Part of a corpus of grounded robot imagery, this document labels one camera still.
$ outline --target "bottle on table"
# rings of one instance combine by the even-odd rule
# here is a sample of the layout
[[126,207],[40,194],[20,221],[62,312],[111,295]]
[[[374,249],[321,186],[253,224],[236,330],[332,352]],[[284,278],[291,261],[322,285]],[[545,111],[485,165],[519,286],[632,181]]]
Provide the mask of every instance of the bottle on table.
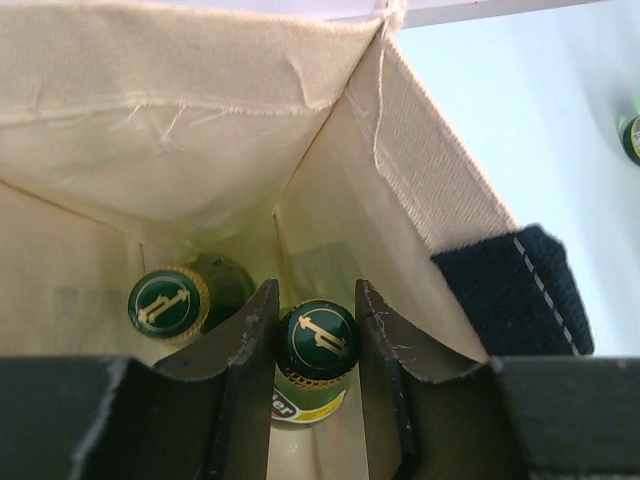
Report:
[[142,277],[129,295],[129,318],[148,337],[184,345],[235,314],[255,290],[239,263],[201,253]]
[[360,332],[344,307],[311,300],[280,321],[271,417],[310,424],[335,412],[360,356]]
[[624,129],[622,145],[629,158],[640,164],[640,115],[631,120]]

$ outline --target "arrow symbol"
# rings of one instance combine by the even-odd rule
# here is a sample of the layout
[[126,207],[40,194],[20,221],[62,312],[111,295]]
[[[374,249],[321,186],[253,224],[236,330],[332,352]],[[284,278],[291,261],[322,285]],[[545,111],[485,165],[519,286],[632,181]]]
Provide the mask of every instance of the arrow symbol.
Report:
[[179,302],[185,302],[188,298],[189,291],[184,288],[178,290],[175,297],[172,299],[169,299],[164,295],[158,295],[158,298],[156,298],[153,303],[138,310],[138,320],[140,320],[141,323],[151,324],[171,307]]
[[341,340],[336,336],[327,332],[324,328],[319,327],[311,321],[311,317],[300,316],[300,327],[304,330],[311,330],[315,333],[313,339],[316,341],[316,347],[324,348],[335,353],[340,358],[349,356],[349,348],[347,341]]

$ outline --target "white table surface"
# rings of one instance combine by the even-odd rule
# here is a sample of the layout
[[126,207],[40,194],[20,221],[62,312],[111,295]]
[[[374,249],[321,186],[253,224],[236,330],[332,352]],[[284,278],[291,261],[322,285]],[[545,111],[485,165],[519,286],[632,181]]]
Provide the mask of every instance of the white table surface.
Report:
[[420,27],[399,42],[516,217],[565,243],[596,353],[640,354],[640,167],[618,138],[640,111],[640,1]]

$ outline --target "tote bag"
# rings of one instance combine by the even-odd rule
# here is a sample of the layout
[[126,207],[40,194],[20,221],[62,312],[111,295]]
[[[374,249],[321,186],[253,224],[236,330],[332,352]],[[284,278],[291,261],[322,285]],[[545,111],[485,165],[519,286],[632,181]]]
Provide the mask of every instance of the tote bag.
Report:
[[[130,288],[215,250],[284,307],[351,308],[367,278],[485,360],[430,257],[516,222],[398,50],[401,16],[0,6],[0,352],[151,364],[171,350],[131,328]],[[273,429],[270,479],[368,478],[353,384],[316,427]]]

